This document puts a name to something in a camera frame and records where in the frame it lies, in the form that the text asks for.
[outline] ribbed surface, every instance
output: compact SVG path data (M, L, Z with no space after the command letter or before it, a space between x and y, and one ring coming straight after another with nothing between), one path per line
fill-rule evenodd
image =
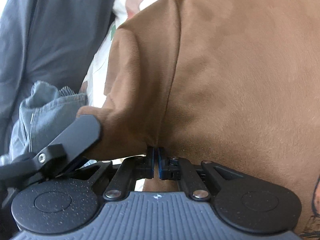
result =
M39 236L22 232L15 240L297 240L292 232L251 236L222 223L209 204L181 192L131 192L120 202L107 203L97 218L74 233Z

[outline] silver bolt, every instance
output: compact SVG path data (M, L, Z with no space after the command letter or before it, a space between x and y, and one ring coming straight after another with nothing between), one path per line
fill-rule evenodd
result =
M209 196L209 193L205 190L199 189L193 192L193 196L198 199L206 198Z
M44 153L41 153L39 156L38 156L38 161L42 164L45 162L45 154Z
M108 198L117 198L121 196L121 191L117 189L108 190L106 192L106 197Z

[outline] crosshair symbol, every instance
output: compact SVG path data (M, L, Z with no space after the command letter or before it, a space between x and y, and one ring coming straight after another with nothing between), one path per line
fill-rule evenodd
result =
M162 198L162 196L161 196L160 194L155 194L153 197L154 197L155 199L160 199L160 198Z

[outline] light blue denim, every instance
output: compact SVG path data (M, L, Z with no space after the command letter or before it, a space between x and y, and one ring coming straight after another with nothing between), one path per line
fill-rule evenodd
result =
M69 87L58 90L46 82L36 82L31 96L20 104L9 153L0 157L0 165L27 152L39 153L75 120L87 101L86 94L75 94Z

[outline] brown shirt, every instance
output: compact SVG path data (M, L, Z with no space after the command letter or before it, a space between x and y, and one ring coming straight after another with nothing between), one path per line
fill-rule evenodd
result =
M116 31L90 157L170 149L280 184L311 217L320 174L320 0L159 0Z

